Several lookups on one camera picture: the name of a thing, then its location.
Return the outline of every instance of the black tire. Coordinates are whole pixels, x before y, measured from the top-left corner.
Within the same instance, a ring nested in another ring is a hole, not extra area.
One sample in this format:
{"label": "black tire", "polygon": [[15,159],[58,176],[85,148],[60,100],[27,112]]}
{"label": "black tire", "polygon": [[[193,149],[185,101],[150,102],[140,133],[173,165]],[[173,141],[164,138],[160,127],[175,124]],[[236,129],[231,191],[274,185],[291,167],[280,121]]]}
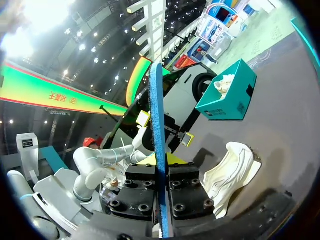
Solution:
{"label": "black tire", "polygon": [[217,74],[215,73],[201,73],[194,79],[192,84],[192,94],[197,103],[204,95],[203,87],[205,82],[211,82],[216,76]]}

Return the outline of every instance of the shoe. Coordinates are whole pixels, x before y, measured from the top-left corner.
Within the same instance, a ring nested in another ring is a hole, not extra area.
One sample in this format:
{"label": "shoe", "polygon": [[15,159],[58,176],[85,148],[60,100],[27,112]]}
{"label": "shoe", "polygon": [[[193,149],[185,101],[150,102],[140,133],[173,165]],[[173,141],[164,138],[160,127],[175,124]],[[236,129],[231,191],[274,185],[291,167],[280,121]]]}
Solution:
{"label": "shoe", "polygon": [[254,161],[254,155],[246,145],[229,142],[226,149],[228,152],[222,161],[207,171],[203,180],[204,189],[214,201],[213,213],[217,219],[227,214],[234,192],[248,185],[261,167],[261,163]]}
{"label": "shoe", "polygon": [[220,99],[224,99],[226,97],[234,78],[235,75],[233,74],[223,75],[223,79],[221,81],[216,81],[213,83],[215,89],[221,93]]}

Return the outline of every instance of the teal box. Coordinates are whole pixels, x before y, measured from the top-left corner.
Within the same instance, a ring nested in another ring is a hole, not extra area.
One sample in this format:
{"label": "teal box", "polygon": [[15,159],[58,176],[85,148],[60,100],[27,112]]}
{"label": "teal box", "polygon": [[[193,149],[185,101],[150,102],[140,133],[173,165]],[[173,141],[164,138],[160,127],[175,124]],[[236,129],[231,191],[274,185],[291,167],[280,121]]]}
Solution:
{"label": "teal box", "polygon": [[[223,75],[234,74],[232,84],[224,99],[214,86]],[[240,59],[216,76],[196,105],[200,113],[210,120],[243,120],[256,85],[257,75]]]}

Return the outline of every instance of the white robotic arm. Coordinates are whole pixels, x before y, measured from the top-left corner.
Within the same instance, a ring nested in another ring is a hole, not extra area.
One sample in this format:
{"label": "white robotic arm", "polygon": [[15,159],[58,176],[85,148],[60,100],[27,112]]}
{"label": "white robotic arm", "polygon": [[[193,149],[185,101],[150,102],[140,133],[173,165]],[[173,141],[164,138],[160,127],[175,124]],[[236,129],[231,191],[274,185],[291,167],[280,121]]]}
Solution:
{"label": "white robotic arm", "polygon": [[73,154],[74,162],[80,171],[80,176],[74,183],[74,195],[81,201],[90,201],[97,186],[107,176],[104,166],[114,165],[124,159],[130,159],[131,163],[136,164],[145,158],[146,155],[136,150],[133,145],[104,150],[78,148]]}

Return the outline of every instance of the red hard hat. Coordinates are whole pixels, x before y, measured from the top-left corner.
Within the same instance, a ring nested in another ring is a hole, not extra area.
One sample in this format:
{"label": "red hard hat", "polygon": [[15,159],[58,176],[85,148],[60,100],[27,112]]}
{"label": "red hard hat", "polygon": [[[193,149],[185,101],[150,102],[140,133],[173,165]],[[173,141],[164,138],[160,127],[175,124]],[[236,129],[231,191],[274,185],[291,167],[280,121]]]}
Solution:
{"label": "red hard hat", "polygon": [[96,140],[92,137],[86,137],[83,141],[83,146],[84,147],[89,147],[91,144],[95,144]]}

